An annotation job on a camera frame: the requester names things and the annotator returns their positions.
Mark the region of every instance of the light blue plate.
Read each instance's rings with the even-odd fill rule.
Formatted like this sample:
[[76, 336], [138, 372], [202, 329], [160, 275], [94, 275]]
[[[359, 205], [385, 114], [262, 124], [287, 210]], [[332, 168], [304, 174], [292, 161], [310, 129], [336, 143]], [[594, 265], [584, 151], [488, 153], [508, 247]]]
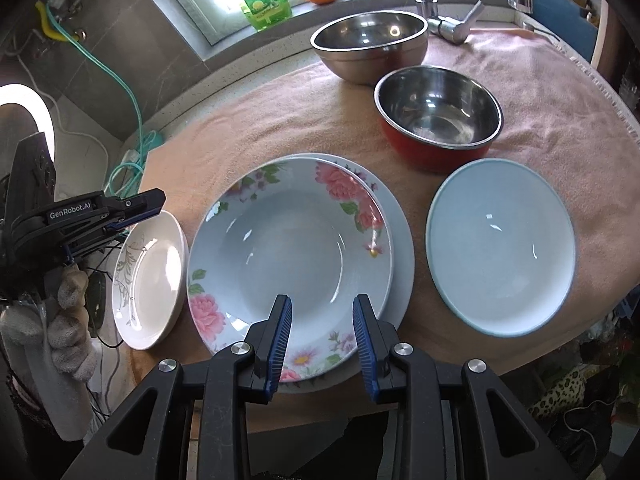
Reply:
[[553, 188], [510, 160], [483, 158], [440, 186], [426, 228], [431, 276], [449, 308], [498, 337], [533, 332], [575, 273], [571, 219]]

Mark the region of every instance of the white work glove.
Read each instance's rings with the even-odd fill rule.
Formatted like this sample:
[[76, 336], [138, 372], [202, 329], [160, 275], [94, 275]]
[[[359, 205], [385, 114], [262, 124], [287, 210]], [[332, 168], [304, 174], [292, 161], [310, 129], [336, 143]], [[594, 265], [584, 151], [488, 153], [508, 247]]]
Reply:
[[66, 267], [56, 298], [35, 304], [27, 296], [0, 316], [0, 334], [14, 373], [43, 405], [63, 440], [82, 439], [92, 418], [84, 383], [95, 371], [97, 355], [87, 332], [87, 285], [82, 270]]

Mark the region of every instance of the stainless steel bowl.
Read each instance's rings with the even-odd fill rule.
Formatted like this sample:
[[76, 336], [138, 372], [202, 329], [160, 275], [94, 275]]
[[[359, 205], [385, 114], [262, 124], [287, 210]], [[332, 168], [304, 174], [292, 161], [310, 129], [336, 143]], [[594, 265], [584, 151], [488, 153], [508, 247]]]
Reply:
[[485, 156], [504, 123], [491, 92], [438, 66], [412, 66], [384, 76], [374, 99], [384, 133], [396, 150], [439, 173]]
[[427, 29], [427, 21], [412, 12], [364, 12], [319, 28], [311, 46], [338, 77], [373, 86], [393, 70], [422, 63]]

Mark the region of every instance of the green hose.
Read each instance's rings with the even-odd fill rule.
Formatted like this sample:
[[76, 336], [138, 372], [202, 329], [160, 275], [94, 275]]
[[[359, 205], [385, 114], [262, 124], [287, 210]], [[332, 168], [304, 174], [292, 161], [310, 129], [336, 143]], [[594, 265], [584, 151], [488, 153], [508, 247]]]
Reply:
[[[72, 44], [76, 49], [78, 49], [84, 56], [104, 70], [107, 74], [113, 77], [116, 82], [122, 86], [125, 92], [129, 95], [131, 102], [133, 103], [133, 107], [136, 111], [136, 118], [138, 119], [138, 138], [140, 140], [140, 148], [138, 153], [140, 156], [136, 162], [123, 162], [117, 165], [109, 176], [107, 181], [108, 191], [115, 196], [119, 196], [121, 198], [126, 198], [127, 196], [131, 196], [138, 192], [138, 187], [140, 186], [140, 179], [142, 178], [142, 174], [145, 171], [146, 164], [146, 156], [150, 150], [159, 146], [162, 143], [161, 139], [158, 139], [159, 134], [155, 130], [149, 131], [147, 135], [142, 133], [142, 113], [140, 113], [140, 106], [138, 106], [138, 101], [136, 100], [135, 95], [131, 91], [131, 88], [127, 86], [127, 84], [116, 74], [113, 70], [111, 70], [108, 66], [106, 66], [103, 62], [101, 62], [97, 57], [95, 57], [91, 52], [85, 49], [80, 43], [78, 43], [62, 26], [56, 21], [51, 13], [51, 9], [47, 5], [47, 17], [49, 21], [54, 26], [54, 28], [62, 34], [66, 40]], [[133, 171], [133, 176], [129, 179], [128, 182], [125, 182], [122, 187], [114, 191], [113, 187], [111, 187], [113, 183], [113, 179], [120, 173], [121, 170], [129, 170]]]

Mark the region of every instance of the window sill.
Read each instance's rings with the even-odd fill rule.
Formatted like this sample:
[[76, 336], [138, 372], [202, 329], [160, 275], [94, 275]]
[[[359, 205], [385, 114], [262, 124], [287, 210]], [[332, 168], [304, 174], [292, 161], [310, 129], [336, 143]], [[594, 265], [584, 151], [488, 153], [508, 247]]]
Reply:
[[[249, 52], [310, 27], [320, 26], [349, 14], [370, 10], [411, 7], [414, 0], [337, 0], [326, 6], [304, 3], [293, 7], [293, 17], [257, 32], [247, 26], [210, 45], [177, 0], [153, 0], [182, 35], [185, 42], [213, 72]], [[478, 0], [438, 0], [440, 4], [474, 4]], [[486, 6], [507, 7], [507, 0], [482, 0]]]

